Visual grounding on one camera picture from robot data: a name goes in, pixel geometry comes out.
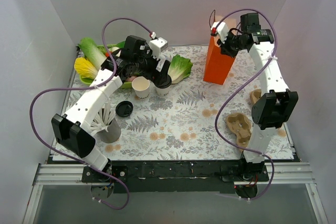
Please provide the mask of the brown cardboard cup carrier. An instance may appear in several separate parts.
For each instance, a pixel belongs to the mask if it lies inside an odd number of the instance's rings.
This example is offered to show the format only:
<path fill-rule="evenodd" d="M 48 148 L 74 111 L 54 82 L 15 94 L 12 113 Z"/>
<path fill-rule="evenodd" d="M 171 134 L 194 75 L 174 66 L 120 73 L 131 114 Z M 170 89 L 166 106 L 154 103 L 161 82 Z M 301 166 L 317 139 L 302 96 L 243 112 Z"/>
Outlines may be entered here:
<path fill-rule="evenodd" d="M 261 89 L 253 90 L 250 93 L 249 97 L 250 97 L 251 104 L 252 105 L 256 104 L 256 102 L 261 98 Z"/>

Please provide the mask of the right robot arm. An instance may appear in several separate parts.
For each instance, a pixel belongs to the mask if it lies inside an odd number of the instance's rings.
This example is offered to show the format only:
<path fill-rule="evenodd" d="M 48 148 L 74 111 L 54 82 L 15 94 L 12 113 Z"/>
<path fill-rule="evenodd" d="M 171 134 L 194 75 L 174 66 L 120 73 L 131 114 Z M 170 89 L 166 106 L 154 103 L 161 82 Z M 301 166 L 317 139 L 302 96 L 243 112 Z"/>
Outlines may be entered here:
<path fill-rule="evenodd" d="M 251 109 L 254 127 L 247 147 L 241 147 L 243 153 L 235 165 L 223 167 L 219 172 L 225 182 L 268 180 L 266 150 L 276 130 L 288 121 L 298 102 L 297 92 L 289 89 L 279 69 L 275 56 L 276 33 L 273 28 L 262 29 L 260 15 L 252 9 L 241 15 L 237 34 L 223 19 L 212 25 L 212 36 L 221 54 L 234 58 L 239 51 L 246 50 L 257 69 L 251 80 L 259 78 L 261 84 L 261 97 Z"/>

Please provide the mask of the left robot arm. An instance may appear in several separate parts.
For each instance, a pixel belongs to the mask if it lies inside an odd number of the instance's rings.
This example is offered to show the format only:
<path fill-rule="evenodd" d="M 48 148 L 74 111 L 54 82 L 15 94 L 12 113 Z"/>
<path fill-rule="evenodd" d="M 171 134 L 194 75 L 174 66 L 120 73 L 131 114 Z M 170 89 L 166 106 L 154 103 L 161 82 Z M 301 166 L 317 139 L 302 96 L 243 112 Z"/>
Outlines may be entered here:
<path fill-rule="evenodd" d="M 135 74 L 150 80 L 158 88 L 171 85 L 170 62 L 160 56 L 167 45 L 161 37 L 146 41 L 128 36 L 124 47 L 101 64 L 90 90 L 64 115 L 55 114 L 51 120 L 57 143 L 94 168 L 93 175 L 100 182 L 108 181 L 112 170 L 107 166 L 108 158 L 96 147 L 96 140 L 89 132 L 91 123 L 109 97 Z"/>

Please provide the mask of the orange paper bag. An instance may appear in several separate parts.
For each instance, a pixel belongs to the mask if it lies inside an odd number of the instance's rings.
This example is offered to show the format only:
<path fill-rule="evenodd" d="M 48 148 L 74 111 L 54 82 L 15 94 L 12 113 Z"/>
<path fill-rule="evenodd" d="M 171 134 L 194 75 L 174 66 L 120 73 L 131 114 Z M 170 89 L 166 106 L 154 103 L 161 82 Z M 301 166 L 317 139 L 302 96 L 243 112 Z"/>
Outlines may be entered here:
<path fill-rule="evenodd" d="M 222 55 L 216 44 L 218 39 L 211 36 L 209 40 L 204 71 L 205 82 L 223 85 L 235 61 L 228 55 Z"/>

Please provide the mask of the black plastic cup lid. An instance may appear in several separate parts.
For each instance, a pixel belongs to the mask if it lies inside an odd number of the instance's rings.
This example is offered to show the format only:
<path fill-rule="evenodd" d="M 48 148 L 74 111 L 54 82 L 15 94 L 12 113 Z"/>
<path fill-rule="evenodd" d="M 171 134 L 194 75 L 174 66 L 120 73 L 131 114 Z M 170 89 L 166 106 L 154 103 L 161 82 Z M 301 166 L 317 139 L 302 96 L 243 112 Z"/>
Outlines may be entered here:
<path fill-rule="evenodd" d="M 159 89 L 165 89 L 168 88 L 172 84 L 171 77 L 167 74 L 165 76 L 162 76 L 161 78 L 157 78 L 153 81 L 154 85 Z"/>

